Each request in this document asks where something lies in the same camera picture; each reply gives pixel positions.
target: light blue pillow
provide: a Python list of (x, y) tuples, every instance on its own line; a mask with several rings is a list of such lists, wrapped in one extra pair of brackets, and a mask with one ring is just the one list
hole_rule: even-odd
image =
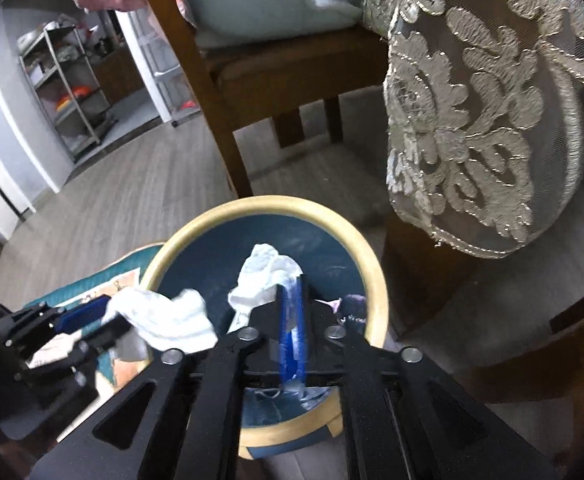
[(347, 0), (187, 0), (201, 48), (255, 43), (355, 25), (361, 9)]

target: laundry basket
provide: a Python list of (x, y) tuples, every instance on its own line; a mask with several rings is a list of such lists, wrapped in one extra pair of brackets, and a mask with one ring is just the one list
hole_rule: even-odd
[[(234, 311), (227, 293), (236, 286), (255, 244), (267, 243), (296, 260), (318, 300), (348, 294), (367, 299), (365, 337), (381, 347), (388, 321), (387, 289), (374, 252), (358, 230), (334, 211), (300, 198), (256, 196), (218, 206), (178, 231), (150, 264), (140, 286), (168, 298), (184, 288), (203, 296), (207, 317), (218, 330)], [(246, 423), (254, 407), (244, 405), (239, 455), (262, 458), (310, 446), (341, 433), (341, 405), (335, 388), (305, 412), (290, 404), (281, 422)]]

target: wooden table leg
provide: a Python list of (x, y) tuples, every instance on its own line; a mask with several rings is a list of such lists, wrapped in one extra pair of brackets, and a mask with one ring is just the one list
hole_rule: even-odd
[(334, 144), (343, 142), (343, 123), (341, 120), (339, 96), (324, 99), (323, 106), (325, 108), (325, 116), (328, 120), (329, 140)]
[(286, 148), (305, 140), (301, 113), (298, 108), (272, 117), (271, 122), (272, 129), (278, 139), (278, 145), (281, 148)]

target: white lace fabric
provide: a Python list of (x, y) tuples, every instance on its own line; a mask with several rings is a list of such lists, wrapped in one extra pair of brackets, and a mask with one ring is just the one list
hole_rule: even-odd
[(582, 0), (364, 0), (389, 40), (397, 214), (483, 258), (531, 242), (582, 179)]

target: white tissue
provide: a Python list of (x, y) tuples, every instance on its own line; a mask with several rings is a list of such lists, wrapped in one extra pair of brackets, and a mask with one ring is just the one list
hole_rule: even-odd
[(271, 245), (255, 245), (241, 268), (237, 287), (227, 295), (227, 301), (236, 311), (228, 332), (247, 326), (249, 313), (255, 306), (274, 301), (277, 285), (283, 285), (302, 273), (293, 259), (278, 254)]
[[(116, 314), (127, 319), (136, 328), (137, 336), (156, 350), (178, 348), (191, 354), (211, 348), (217, 341), (214, 327), (207, 319), (205, 300), (190, 288), (183, 290), (174, 300), (149, 290), (124, 288), (107, 304), (103, 322)], [(117, 352), (126, 353), (120, 343)], [(133, 343), (128, 339), (124, 346), (128, 349)], [(130, 355), (119, 357), (132, 360)]]

